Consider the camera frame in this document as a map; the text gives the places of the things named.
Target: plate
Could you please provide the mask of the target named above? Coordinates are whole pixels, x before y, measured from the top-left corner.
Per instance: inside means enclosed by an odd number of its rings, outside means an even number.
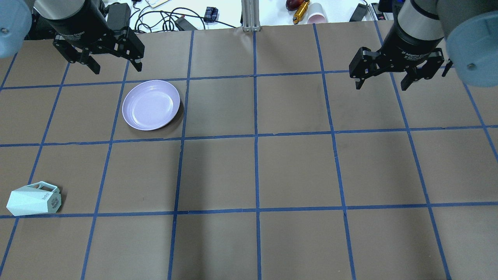
[[[180,94],[165,81],[151,80],[134,87],[123,101],[123,118],[134,129],[150,131],[167,125],[180,108]]]

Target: dark red object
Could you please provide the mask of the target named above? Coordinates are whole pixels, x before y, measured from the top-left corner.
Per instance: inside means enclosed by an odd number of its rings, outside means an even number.
[[[304,0],[287,0],[285,3],[285,7],[287,10],[292,11],[292,10],[297,10],[301,4],[303,4]]]

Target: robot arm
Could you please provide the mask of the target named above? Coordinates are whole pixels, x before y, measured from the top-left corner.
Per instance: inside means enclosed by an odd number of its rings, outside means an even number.
[[[129,27],[131,12],[127,4],[105,7],[102,0],[26,0],[26,3],[24,0],[0,0],[0,6],[0,11],[6,14],[16,13],[0,17],[0,25],[10,28],[7,33],[10,36],[0,37],[0,44],[6,46],[0,57],[13,55],[20,49],[31,26],[29,6],[57,31],[53,45],[68,62],[87,65],[99,74],[100,65],[90,54],[110,53],[129,60],[137,71],[142,70],[140,60],[145,47]]]
[[[497,29],[495,0],[406,0],[382,47],[377,52],[366,47],[358,50],[349,65],[350,77],[360,89],[371,76],[406,72],[401,81],[401,89],[406,90],[413,82],[436,74],[444,62],[442,50],[436,46],[445,37],[462,81],[496,86]]]

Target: white cup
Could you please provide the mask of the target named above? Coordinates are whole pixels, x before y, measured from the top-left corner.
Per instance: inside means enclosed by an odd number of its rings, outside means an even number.
[[[53,214],[60,206],[59,188],[43,181],[13,190],[7,202],[7,209],[14,216]]]
[[[308,23],[326,23],[327,17],[320,3],[313,3],[308,8]]]

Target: black ring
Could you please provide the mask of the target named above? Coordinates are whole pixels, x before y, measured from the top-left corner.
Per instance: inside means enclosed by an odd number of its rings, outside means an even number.
[[[433,14],[431,12],[428,12],[424,9],[422,9],[416,2],[415,0],[410,0],[410,3],[411,5],[415,8],[415,10],[417,10],[417,12],[419,12],[420,14],[428,17],[428,18],[431,18],[431,19],[435,19],[435,20],[439,20],[439,16],[436,15],[436,14]]]

